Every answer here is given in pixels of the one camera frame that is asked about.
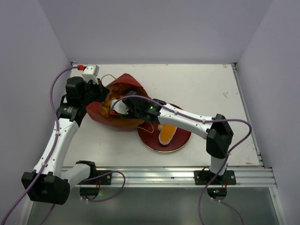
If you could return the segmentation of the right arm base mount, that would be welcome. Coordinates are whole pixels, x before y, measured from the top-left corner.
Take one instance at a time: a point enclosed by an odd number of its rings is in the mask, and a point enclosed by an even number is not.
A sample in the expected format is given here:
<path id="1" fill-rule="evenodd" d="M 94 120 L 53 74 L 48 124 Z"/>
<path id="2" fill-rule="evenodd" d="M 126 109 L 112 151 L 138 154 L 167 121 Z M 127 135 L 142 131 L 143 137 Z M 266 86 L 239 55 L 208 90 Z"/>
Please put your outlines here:
<path id="1" fill-rule="evenodd" d="M 210 170 L 203 168 L 194 171 L 194 180 L 196 185 L 207 185 L 215 176 Z M 211 183 L 211 185 L 236 185 L 237 181 L 235 173 L 232 170 L 225 170 L 223 175 L 218 175 Z"/>

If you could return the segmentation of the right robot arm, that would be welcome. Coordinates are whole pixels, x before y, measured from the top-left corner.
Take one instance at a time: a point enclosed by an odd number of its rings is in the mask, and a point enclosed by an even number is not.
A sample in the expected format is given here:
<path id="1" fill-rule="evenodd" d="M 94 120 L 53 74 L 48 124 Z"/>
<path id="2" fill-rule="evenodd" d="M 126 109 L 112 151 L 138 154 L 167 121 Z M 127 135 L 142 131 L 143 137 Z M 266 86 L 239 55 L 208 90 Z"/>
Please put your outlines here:
<path id="1" fill-rule="evenodd" d="M 173 125 L 204 139 L 206 151 L 210 155 L 210 181 L 219 184 L 225 179 L 225 158 L 232 143 L 233 131 L 228 122 L 224 121 L 223 115 L 208 117 L 193 114 L 165 101 L 140 96 L 134 91 L 129 92 L 121 101 L 131 117 Z"/>

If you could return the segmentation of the red brown paper bag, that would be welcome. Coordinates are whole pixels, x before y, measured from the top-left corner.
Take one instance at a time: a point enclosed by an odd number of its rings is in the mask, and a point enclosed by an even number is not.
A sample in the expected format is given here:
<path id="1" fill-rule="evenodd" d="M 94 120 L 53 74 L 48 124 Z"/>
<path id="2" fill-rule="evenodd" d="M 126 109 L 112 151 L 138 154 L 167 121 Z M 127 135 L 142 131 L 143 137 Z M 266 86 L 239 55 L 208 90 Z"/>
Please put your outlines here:
<path id="1" fill-rule="evenodd" d="M 147 97 L 148 94 L 143 86 L 130 74 L 124 73 L 120 77 L 116 78 L 113 82 L 108 84 L 106 88 L 116 83 L 127 83 L 131 85 L 130 91 L 135 91 L 139 95 Z M 141 119 L 125 119 L 122 114 L 109 115 L 108 118 L 104 118 L 100 115 L 99 109 L 102 103 L 92 102 L 86 107 L 87 114 L 95 121 L 120 129 L 134 129 L 144 123 Z"/>

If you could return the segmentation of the white-rimmed round bread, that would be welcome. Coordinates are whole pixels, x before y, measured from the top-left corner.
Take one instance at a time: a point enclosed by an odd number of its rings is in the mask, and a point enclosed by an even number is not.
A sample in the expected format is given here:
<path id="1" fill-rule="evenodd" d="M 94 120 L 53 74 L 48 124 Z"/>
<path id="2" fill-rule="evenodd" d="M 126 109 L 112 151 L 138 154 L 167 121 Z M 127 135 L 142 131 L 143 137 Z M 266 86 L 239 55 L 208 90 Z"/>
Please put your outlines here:
<path id="1" fill-rule="evenodd" d="M 160 124 L 158 129 L 160 131 L 158 139 L 162 145 L 168 145 L 177 131 L 176 126 L 168 124 Z"/>

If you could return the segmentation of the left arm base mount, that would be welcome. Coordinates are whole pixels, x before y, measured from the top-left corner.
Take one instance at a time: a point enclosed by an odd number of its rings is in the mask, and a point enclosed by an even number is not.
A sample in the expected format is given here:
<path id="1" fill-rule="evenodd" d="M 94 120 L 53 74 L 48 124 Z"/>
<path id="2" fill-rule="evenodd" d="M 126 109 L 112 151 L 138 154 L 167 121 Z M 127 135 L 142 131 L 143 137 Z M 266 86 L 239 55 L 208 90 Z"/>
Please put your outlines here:
<path id="1" fill-rule="evenodd" d="M 82 180 L 76 185 L 111 185 L 111 170 L 96 170 L 89 178 Z"/>

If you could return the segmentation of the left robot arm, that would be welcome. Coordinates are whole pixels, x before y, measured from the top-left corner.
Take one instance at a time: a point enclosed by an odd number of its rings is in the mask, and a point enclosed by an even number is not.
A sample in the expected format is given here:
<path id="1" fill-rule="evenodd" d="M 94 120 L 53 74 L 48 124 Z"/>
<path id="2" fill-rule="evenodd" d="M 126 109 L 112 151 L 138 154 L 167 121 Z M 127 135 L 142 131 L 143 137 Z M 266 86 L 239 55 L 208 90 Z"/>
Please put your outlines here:
<path id="1" fill-rule="evenodd" d="M 66 93 L 56 110 L 55 124 L 46 149 L 32 172 L 21 178 L 31 201 L 62 205 L 70 190 L 84 181 L 92 184 L 98 173 L 94 162 L 79 160 L 63 171 L 63 162 L 70 143 L 78 131 L 92 102 L 102 102 L 109 94 L 95 75 L 74 76 L 67 79 Z"/>

